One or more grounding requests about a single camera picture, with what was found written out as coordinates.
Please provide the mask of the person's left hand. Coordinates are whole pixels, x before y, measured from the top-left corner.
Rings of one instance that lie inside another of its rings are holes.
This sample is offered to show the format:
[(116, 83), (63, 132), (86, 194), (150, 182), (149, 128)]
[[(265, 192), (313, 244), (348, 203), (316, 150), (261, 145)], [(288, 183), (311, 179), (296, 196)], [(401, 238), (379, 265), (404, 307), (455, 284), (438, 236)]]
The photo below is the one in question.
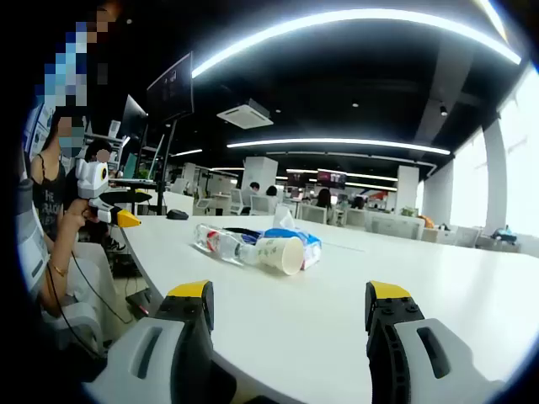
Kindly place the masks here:
[(99, 218), (92, 211), (87, 199), (75, 199), (64, 212), (61, 228), (78, 231), (87, 221), (97, 223)]

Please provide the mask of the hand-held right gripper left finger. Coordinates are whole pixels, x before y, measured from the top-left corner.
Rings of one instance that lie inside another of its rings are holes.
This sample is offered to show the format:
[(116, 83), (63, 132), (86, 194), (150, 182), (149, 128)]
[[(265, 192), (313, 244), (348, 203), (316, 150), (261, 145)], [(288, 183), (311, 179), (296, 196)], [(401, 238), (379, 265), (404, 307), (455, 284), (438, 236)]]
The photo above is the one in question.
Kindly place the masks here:
[(211, 281), (181, 284), (113, 344), (85, 388), (97, 403), (228, 403), (236, 381), (214, 360), (213, 329)]

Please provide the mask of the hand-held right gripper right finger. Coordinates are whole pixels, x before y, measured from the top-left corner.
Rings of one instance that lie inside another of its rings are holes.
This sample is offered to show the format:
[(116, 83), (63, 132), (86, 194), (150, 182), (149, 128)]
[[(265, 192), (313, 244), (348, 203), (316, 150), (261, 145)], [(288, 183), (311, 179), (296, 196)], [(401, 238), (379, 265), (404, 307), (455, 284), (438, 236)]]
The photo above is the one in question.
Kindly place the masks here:
[(476, 369), (467, 344), (424, 317), (405, 289), (372, 280), (365, 307), (373, 403), (485, 403), (503, 390), (502, 381)]

